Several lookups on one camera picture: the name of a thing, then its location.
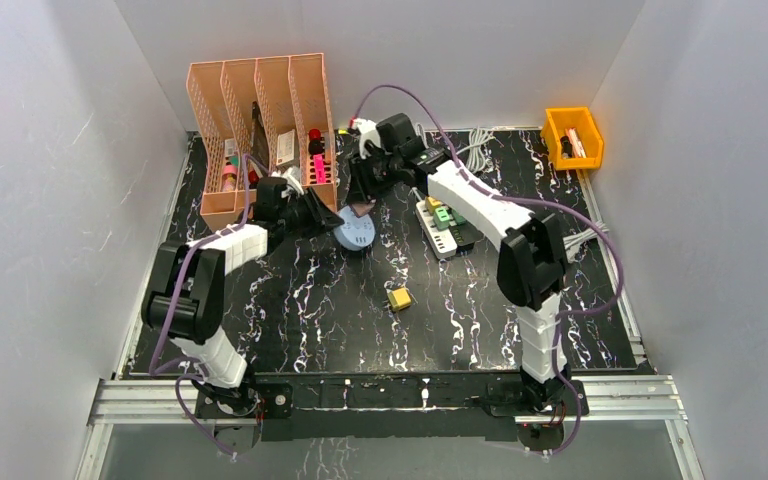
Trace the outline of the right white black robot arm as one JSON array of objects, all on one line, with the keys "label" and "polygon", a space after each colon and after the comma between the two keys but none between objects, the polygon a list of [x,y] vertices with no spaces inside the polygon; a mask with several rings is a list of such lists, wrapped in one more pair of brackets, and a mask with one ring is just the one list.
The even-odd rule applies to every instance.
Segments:
[{"label": "right white black robot arm", "polygon": [[569,262],[558,218],[502,199],[450,149],[426,146],[405,114],[355,118],[349,132],[358,147],[347,157],[348,202],[370,203],[399,184],[414,187],[460,214],[497,250],[496,283],[517,313],[524,403],[550,413],[568,378],[558,313]]}]

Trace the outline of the pink plug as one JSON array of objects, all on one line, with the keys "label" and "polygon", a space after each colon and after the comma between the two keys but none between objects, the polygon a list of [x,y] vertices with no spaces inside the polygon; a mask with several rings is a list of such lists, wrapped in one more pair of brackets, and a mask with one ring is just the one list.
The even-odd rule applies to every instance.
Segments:
[{"label": "pink plug", "polygon": [[355,203],[349,205],[350,210],[355,214],[356,217],[360,218],[365,215],[368,215],[373,208],[375,207],[374,203]]}]

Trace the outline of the yellow plug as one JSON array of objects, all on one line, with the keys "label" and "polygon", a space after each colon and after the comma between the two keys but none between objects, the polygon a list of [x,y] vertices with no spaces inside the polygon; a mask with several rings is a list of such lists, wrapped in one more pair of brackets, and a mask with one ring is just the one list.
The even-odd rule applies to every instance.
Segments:
[{"label": "yellow plug", "polygon": [[412,297],[407,288],[401,287],[387,291],[388,305],[391,311],[402,311],[412,305]]},{"label": "yellow plug", "polygon": [[434,212],[442,206],[442,203],[439,200],[431,196],[426,197],[424,203],[427,211],[430,214],[434,214]]}]

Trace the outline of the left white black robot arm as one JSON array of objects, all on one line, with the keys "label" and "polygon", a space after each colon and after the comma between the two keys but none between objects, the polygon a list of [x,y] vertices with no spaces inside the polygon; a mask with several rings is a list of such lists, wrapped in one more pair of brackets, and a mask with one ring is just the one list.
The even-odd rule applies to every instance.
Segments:
[{"label": "left white black robot arm", "polygon": [[282,177],[268,177],[257,183],[253,202],[236,223],[188,243],[162,243],[140,312],[143,324],[159,334],[150,373],[169,369],[160,356],[172,342],[203,372],[204,383],[221,389],[220,403],[231,414],[253,412],[259,391],[244,380],[247,362],[222,327],[225,279],[273,253],[287,237],[316,237],[343,223],[315,192],[294,188]]}]

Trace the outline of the white power strip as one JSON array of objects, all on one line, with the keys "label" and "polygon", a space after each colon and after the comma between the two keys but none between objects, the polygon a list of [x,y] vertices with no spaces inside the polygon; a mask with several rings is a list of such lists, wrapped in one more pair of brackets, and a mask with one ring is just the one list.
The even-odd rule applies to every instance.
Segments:
[{"label": "white power strip", "polygon": [[458,244],[448,227],[439,228],[436,215],[430,211],[426,201],[418,201],[415,204],[415,213],[425,238],[433,248],[438,260],[445,260],[457,253]]}]

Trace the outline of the green plug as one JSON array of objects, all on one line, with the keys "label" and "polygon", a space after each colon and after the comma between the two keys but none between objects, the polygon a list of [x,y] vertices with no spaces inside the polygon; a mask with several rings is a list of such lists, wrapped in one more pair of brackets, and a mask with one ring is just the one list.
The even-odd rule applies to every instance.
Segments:
[{"label": "green plug", "polygon": [[456,222],[450,215],[448,208],[444,206],[438,207],[434,210],[433,221],[435,227],[440,231],[447,230],[452,225],[456,225]]}]

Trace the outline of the round blue power socket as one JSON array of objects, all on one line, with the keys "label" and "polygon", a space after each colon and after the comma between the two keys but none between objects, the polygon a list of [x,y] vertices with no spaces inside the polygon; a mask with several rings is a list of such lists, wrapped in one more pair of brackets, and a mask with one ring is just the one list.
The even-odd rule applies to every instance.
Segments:
[{"label": "round blue power socket", "polygon": [[357,252],[373,244],[376,230],[369,214],[357,216],[350,206],[344,206],[338,216],[343,223],[333,230],[333,234],[341,247]]}]

